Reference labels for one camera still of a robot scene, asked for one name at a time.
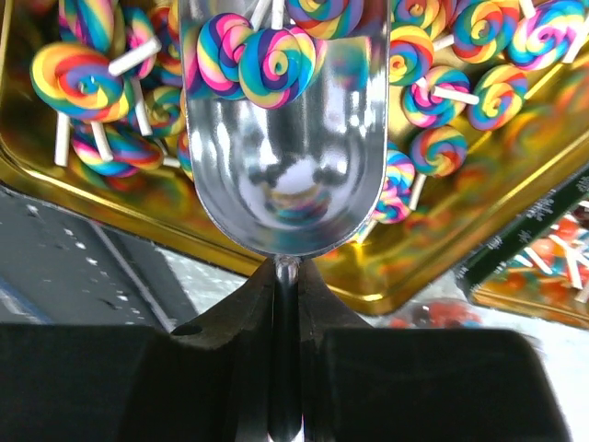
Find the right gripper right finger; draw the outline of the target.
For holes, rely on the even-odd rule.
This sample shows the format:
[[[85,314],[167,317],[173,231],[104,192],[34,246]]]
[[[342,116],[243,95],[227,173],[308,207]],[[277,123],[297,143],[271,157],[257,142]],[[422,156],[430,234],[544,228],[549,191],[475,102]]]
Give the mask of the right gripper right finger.
[[[307,441],[567,441],[537,352],[506,329],[375,328],[300,268]]]

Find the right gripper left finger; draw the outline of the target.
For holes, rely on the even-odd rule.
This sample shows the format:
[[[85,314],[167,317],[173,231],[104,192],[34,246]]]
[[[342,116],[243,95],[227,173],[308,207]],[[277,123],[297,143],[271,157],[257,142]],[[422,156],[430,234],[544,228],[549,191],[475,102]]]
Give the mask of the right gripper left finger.
[[[264,441],[273,267],[171,333],[1,328],[5,441]]]

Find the metal candy scoop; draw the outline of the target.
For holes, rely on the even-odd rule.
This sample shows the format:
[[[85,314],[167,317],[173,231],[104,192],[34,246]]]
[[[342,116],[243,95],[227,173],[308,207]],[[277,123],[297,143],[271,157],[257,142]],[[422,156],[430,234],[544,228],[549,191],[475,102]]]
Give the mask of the metal candy scoop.
[[[277,331],[298,326],[300,267],[350,239],[381,192],[388,8],[369,2],[369,23],[328,42],[316,81],[289,104],[188,102],[196,192],[222,233],[268,258]]]

